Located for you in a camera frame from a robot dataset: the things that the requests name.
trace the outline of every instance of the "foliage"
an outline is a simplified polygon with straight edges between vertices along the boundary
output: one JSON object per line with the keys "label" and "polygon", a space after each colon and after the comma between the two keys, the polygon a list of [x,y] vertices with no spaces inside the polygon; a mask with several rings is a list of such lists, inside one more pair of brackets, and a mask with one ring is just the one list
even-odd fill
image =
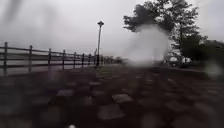
{"label": "foliage", "polygon": [[198,60],[199,56],[203,58],[199,44],[204,37],[195,25],[197,9],[185,0],[148,1],[136,5],[133,16],[124,16],[124,28],[137,32],[137,27],[143,24],[158,25],[172,33],[173,48],[179,49],[182,56]]}

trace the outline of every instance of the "fence rail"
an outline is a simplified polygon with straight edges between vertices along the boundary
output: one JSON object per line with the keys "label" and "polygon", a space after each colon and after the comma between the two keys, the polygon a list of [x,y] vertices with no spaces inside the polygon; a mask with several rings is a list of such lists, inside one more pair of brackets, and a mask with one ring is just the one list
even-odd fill
{"label": "fence rail", "polygon": [[[96,55],[77,54],[76,52],[71,54],[66,53],[65,50],[63,50],[63,52],[54,52],[51,49],[48,51],[37,50],[33,49],[32,45],[30,45],[29,48],[16,48],[8,47],[8,43],[5,42],[4,46],[0,46],[0,51],[0,62],[3,62],[2,65],[0,65],[0,69],[3,69],[4,76],[7,76],[7,71],[10,68],[28,68],[28,73],[31,73],[33,67],[48,67],[48,71],[51,71],[51,67],[53,66],[62,66],[62,70],[64,70],[65,66],[73,66],[73,68],[81,66],[83,68],[86,65],[90,66],[96,64]],[[28,64],[18,64],[17,62],[19,61],[28,62]],[[46,62],[46,64],[32,63],[37,61]],[[115,61],[110,57],[100,57],[101,65],[112,64],[114,62]]]}

